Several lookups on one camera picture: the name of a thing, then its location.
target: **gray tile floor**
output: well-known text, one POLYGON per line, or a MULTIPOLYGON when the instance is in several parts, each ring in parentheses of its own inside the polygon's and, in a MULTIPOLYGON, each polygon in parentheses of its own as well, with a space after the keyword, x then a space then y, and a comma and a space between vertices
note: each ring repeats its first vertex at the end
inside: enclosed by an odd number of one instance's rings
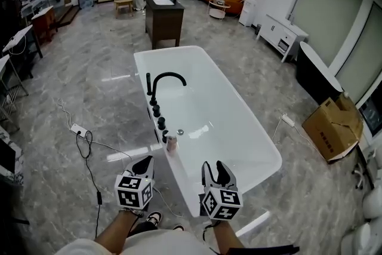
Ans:
MULTIPOLYGON (((301 123, 317 105, 294 77, 293 64, 254 31, 232 17, 218 21, 206 15, 207 6, 180 0, 184 11, 181 45, 206 50, 242 95, 269 136, 286 112, 301 123)), ((174 42, 164 42, 170 47, 174 42)), ((75 136, 67 129, 64 106, 77 123, 93 132, 94 140, 122 151, 152 151, 156 159, 156 186, 176 214, 173 216, 158 194, 150 210, 165 214, 164 228, 181 223, 201 237, 206 219, 193 219, 169 177, 147 118, 144 92, 133 54, 150 49, 144 32, 144 15, 115 19, 113 4, 80 11, 74 22, 59 29, 42 50, 34 79, 25 81, 30 96, 18 100, 21 130, 13 140, 25 151, 25 186, 21 199, 30 220, 23 235, 32 254, 52 254, 76 238, 93 238, 97 217, 96 193, 79 156, 75 136)), ((337 254, 345 231, 361 224, 363 193, 354 189, 350 174, 355 155, 327 165, 295 130, 283 122, 274 142, 282 155, 282 167, 272 177, 245 194, 245 207, 232 222, 235 230, 269 210, 271 217, 260 229, 241 237, 246 246, 271 247, 295 243, 301 254, 337 254)), ((86 152, 84 142, 80 143, 86 152)), ((128 161, 108 148, 93 145, 89 165, 102 194, 102 231, 115 217, 113 184, 128 161)), ((213 243, 211 233, 207 235, 213 243)))

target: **white cabinet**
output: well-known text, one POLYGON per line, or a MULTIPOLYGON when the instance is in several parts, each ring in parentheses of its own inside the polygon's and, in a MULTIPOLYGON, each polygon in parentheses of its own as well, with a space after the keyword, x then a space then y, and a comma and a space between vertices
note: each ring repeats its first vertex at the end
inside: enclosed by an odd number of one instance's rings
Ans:
POLYGON ((297 55, 300 42, 308 38, 308 34, 289 20, 276 19, 267 14, 256 39, 260 37, 284 55, 281 60, 284 62, 287 57, 293 58, 297 55))

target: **sneaker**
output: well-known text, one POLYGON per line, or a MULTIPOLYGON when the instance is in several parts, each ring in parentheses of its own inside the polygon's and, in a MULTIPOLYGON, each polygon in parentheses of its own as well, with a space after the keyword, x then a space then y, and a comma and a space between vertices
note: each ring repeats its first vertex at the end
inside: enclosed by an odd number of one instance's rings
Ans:
POLYGON ((146 222, 151 222, 155 226, 158 226, 159 222, 162 220, 162 214, 158 211, 153 211, 151 214, 147 216, 146 222))
POLYGON ((173 231, 182 231, 182 232, 184 232, 184 227, 183 227, 183 225, 177 225, 172 230, 173 231))

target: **window blind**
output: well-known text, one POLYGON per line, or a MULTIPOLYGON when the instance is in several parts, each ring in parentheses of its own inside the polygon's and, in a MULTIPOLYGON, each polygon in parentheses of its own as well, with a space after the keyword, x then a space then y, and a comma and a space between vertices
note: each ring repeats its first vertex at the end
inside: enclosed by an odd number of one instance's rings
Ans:
POLYGON ((382 71, 381 30, 382 9, 374 4, 357 44, 336 76, 355 103, 382 71))
POLYGON ((308 44, 329 67, 353 26, 362 0, 297 0, 294 23, 309 34, 308 44))

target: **power strip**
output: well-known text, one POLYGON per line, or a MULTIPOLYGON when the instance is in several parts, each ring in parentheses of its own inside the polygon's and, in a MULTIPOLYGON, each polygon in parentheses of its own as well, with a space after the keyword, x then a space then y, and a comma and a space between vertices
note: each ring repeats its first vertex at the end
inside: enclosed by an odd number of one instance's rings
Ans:
POLYGON ((291 127, 294 127, 294 121, 293 121, 291 118, 289 118, 287 114, 285 114, 285 113, 282 114, 281 119, 282 119, 283 121, 285 121, 285 122, 286 122, 288 125, 290 125, 291 127))
POLYGON ((83 127, 80 127, 78 124, 73 124, 70 128, 71 131, 74 133, 80 135, 82 138, 85 138, 86 133, 88 130, 84 129, 83 127))

